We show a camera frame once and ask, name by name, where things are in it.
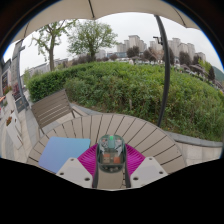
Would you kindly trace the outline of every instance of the blue mat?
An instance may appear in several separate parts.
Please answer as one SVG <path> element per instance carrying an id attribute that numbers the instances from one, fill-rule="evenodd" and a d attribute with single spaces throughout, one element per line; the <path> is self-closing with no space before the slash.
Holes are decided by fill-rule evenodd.
<path id="1" fill-rule="evenodd" d="M 39 165 L 57 173 L 68 158 L 78 158 L 89 147 L 90 139 L 51 137 L 40 157 Z"/>

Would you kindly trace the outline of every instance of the pink mat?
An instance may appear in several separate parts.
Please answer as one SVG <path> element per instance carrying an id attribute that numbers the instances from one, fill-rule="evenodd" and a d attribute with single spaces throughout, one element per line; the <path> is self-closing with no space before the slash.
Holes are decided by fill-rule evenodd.
<path id="1" fill-rule="evenodd" d="M 89 149 L 87 149 L 82 155 L 78 157 L 79 162 L 86 168 L 86 170 L 94 177 L 96 172 L 96 149 L 97 145 L 95 144 Z M 127 148 L 127 170 L 128 176 L 139 167 L 139 165 L 145 159 L 139 151 L 134 149 L 132 146 L 125 144 Z"/>

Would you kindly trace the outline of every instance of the sky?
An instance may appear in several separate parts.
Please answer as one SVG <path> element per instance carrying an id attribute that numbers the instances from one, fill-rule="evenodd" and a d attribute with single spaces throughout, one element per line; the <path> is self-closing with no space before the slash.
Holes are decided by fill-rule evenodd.
<path id="1" fill-rule="evenodd" d="M 169 19 L 161 17 L 164 28 L 166 30 L 166 35 L 168 40 L 172 38 L 179 38 L 182 43 L 192 43 L 195 46 L 195 52 L 203 52 L 206 55 L 206 60 L 210 62 L 213 66 L 217 67 L 221 71 L 223 66 L 221 61 L 209 41 L 206 35 L 200 31 L 193 28 L 185 28 L 176 22 Z M 141 40 L 143 40 L 147 47 L 149 47 L 149 41 L 155 40 L 153 36 L 160 37 L 159 28 L 156 22 L 156 18 L 152 14 L 146 13 L 118 13 L 109 16 L 102 17 L 98 19 L 99 22 L 107 23 L 111 26 L 114 33 L 118 34 L 116 40 L 118 42 L 124 42 L 124 40 L 129 39 L 129 35 L 138 35 Z M 38 33 L 34 32 L 26 37 L 23 41 L 23 46 L 25 50 L 21 51 L 20 56 L 20 75 L 23 75 L 26 68 L 36 67 L 45 63 L 44 56 L 38 55 L 38 48 L 35 46 L 35 41 L 32 45 L 31 38 L 32 35 L 38 37 Z M 62 43 L 55 47 L 54 59 L 64 59 L 69 58 L 71 60 L 73 57 L 67 52 L 67 37 L 63 35 L 61 37 Z M 12 57 L 15 43 L 11 44 L 4 54 L 4 60 L 7 61 Z M 116 52 L 116 47 L 111 49 L 105 49 L 108 51 Z"/>

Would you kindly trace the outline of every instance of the umbrella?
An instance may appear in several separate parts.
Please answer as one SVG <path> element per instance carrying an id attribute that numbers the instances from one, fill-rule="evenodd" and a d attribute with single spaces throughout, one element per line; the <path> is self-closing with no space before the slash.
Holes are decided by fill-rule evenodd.
<path id="1" fill-rule="evenodd" d="M 164 1 L 158 0 L 62 0 L 46 8 L 17 33 L 13 42 L 24 39 L 46 24 L 65 19 L 99 19 L 122 13 L 149 13 L 170 19 L 186 28 L 200 28 L 184 13 Z"/>
<path id="2" fill-rule="evenodd" d="M 184 69 L 188 69 L 188 70 L 190 70 L 190 68 L 189 68 L 187 65 L 185 65 L 185 64 L 180 65 L 180 67 L 181 67 L 181 68 L 184 68 Z"/>

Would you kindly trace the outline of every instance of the pole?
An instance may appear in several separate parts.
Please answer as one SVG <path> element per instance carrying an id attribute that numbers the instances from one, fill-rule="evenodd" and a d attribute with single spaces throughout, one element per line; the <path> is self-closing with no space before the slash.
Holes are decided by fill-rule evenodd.
<path id="1" fill-rule="evenodd" d="M 165 54 L 165 81 L 164 81 L 164 89 L 163 89 L 163 99 L 162 99 L 162 105 L 160 109 L 159 119 L 157 122 L 157 126 L 160 127 L 161 121 L 163 119 L 164 111 L 166 108 L 167 98 L 168 98 L 168 92 L 169 92 L 169 85 L 170 85 L 170 52 L 169 52 L 169 46 L 166 36 L 166 31 L 164 29 L 163 23 L 159 16 L 154 15 L 156 17 L 160 35 L 162 37 L 162 45 L 163 50 Z"/>
<path id="2" fill-rule="evenodd" d="M 18 54 L 17 54 L 17 63 L 16 63 L 17 65 L 16 65 L 16 67 L 17 67 L 17 80 L 18 80 L 18 86 L 19 86 L 20 96 L 21 96 L 22 101 L 23 101 L 23 106 L 24 106 L 24 108 L 27 110 L 26 103 L 25 103 L 25 101 L 24 101 L 23 91 L 22 91 L 22 85 L 21 85 L 21 79 L 20 79 L 20 68 L 19 68 L 19 64 L 20 64 L 20 52 L 21 52 L 22 50 L 24 50 L 24 49 L 25 49 L 25 46 L 20 47 L 19 50 L 18 50 Z"/>

